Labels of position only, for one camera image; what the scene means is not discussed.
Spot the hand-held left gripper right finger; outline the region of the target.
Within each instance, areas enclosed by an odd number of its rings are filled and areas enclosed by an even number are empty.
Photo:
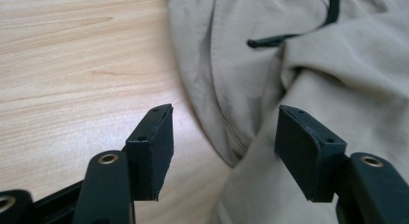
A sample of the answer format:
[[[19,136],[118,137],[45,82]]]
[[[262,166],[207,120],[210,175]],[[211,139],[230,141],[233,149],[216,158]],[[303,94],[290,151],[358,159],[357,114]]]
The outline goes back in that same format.
[[[343,162],[346,142],[308,112],[281,105],[275,152],[308,201],[330,203],[335,168]]]

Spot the khaki shorts with black drawstring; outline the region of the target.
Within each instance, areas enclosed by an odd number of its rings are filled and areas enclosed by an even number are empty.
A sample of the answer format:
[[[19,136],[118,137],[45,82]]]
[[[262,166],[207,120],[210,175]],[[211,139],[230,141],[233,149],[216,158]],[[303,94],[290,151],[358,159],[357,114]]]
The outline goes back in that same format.
[[[409,0],[168,0],[178,67],[232,172],[210,224],[338,224],[275,155],[289,105],[409,182]]]

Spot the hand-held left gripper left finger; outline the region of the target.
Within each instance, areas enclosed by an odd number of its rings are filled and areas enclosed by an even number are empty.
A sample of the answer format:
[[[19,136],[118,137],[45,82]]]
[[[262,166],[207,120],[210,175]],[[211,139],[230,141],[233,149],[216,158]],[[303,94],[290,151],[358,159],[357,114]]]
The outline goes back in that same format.
[[[157,201],[174,154],[173,106],[153,107],[125,141],[134,201]]]

